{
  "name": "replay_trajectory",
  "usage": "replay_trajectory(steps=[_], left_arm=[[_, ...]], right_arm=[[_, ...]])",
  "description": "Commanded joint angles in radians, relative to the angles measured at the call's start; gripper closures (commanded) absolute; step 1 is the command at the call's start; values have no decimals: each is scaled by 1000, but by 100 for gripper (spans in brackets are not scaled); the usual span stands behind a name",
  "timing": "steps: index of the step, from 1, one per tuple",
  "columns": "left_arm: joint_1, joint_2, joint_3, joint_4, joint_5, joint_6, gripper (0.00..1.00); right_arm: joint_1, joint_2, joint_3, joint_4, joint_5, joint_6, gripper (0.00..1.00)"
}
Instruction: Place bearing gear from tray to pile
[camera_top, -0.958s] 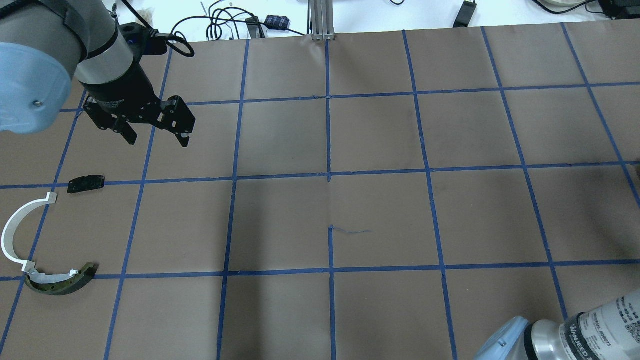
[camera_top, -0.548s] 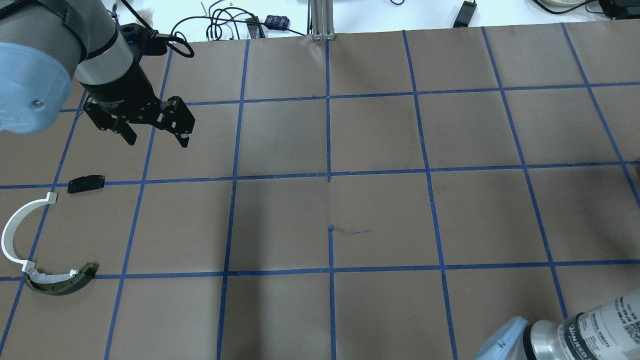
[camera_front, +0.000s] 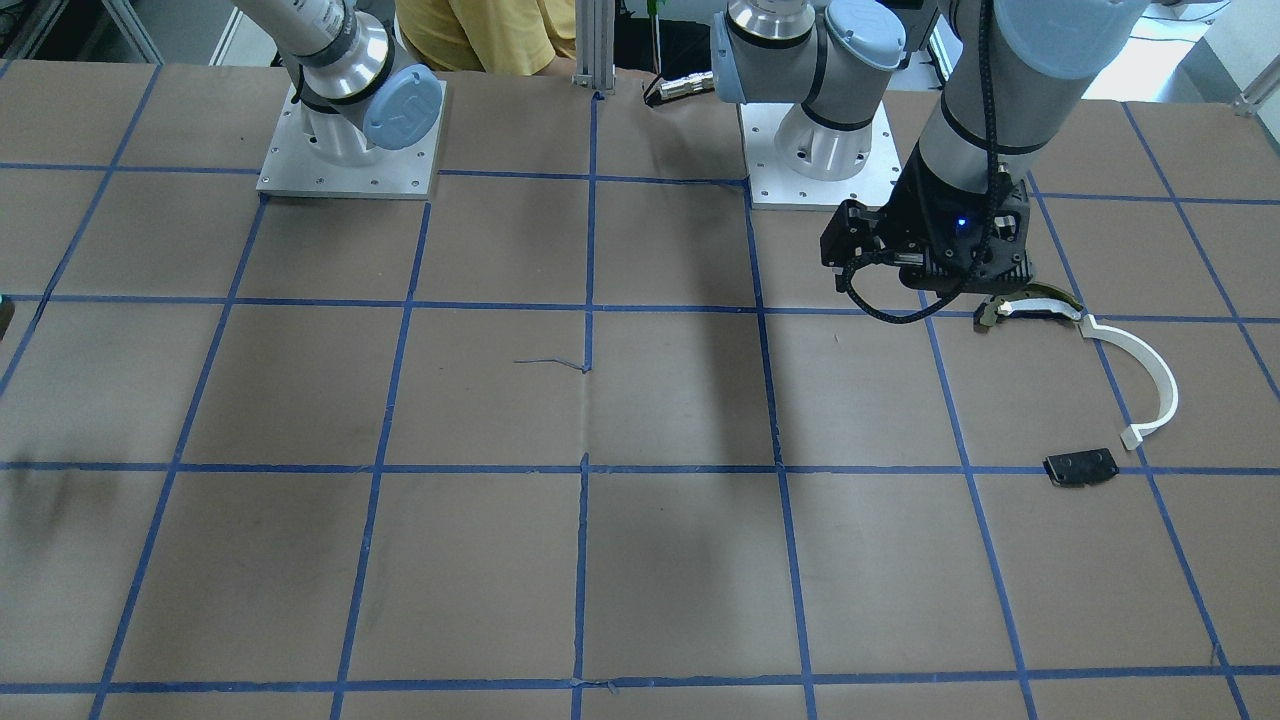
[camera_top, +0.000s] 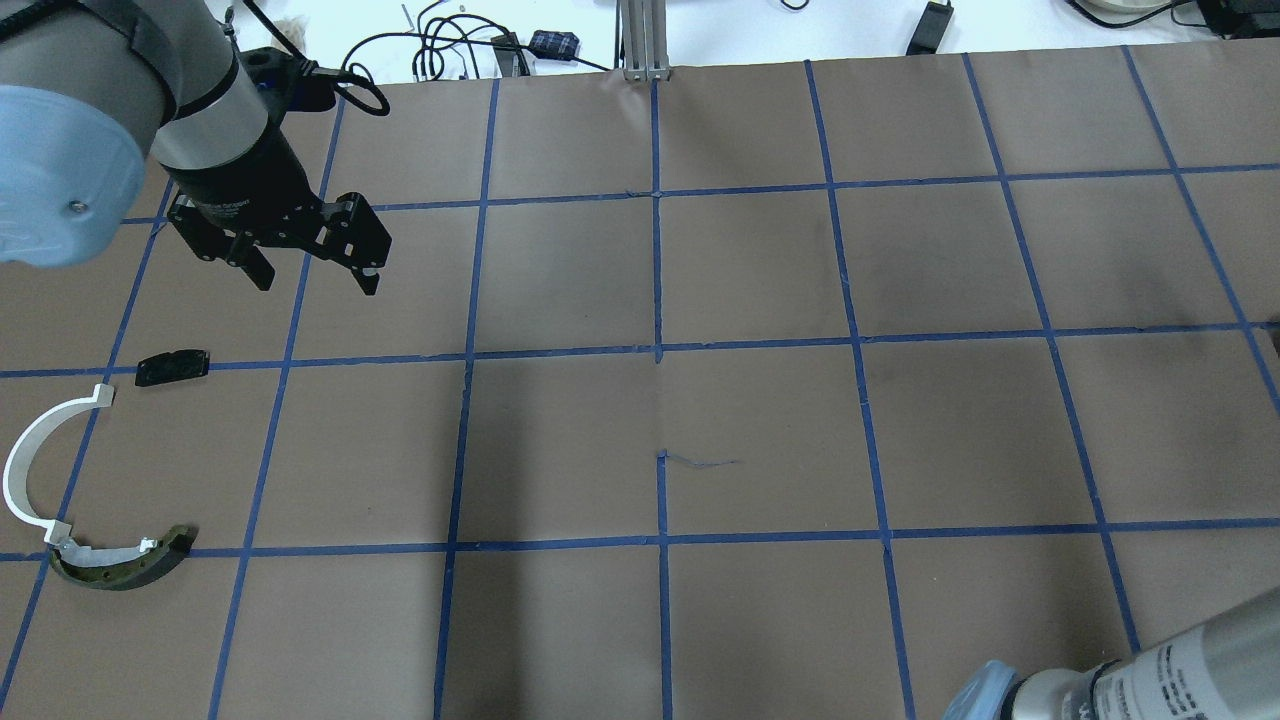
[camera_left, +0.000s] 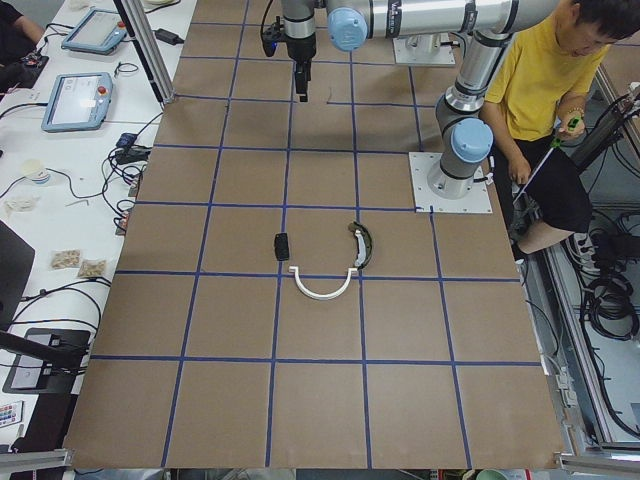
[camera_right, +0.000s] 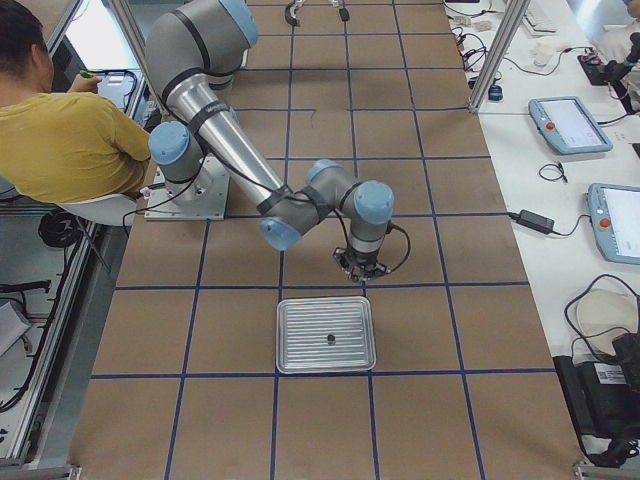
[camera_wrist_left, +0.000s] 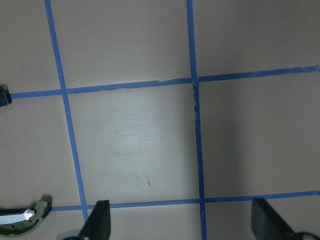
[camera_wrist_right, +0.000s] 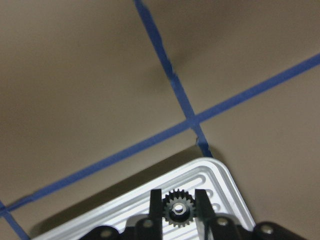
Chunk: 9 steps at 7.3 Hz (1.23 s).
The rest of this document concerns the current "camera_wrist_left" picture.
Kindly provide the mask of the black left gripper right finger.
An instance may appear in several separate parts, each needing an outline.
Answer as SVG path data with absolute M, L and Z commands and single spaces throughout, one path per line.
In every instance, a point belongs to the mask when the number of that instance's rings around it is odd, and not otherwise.
M 251 202 L 251 230 L 256 240 L 298 240 L 296 233 L 264 198 Z

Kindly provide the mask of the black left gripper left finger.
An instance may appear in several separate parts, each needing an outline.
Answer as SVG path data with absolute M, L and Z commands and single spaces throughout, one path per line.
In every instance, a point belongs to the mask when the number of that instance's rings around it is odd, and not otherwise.
M 81 229 L 80 240 L 108 240 L 111 236 L 111 212 L 108 200 L 99 200 Z

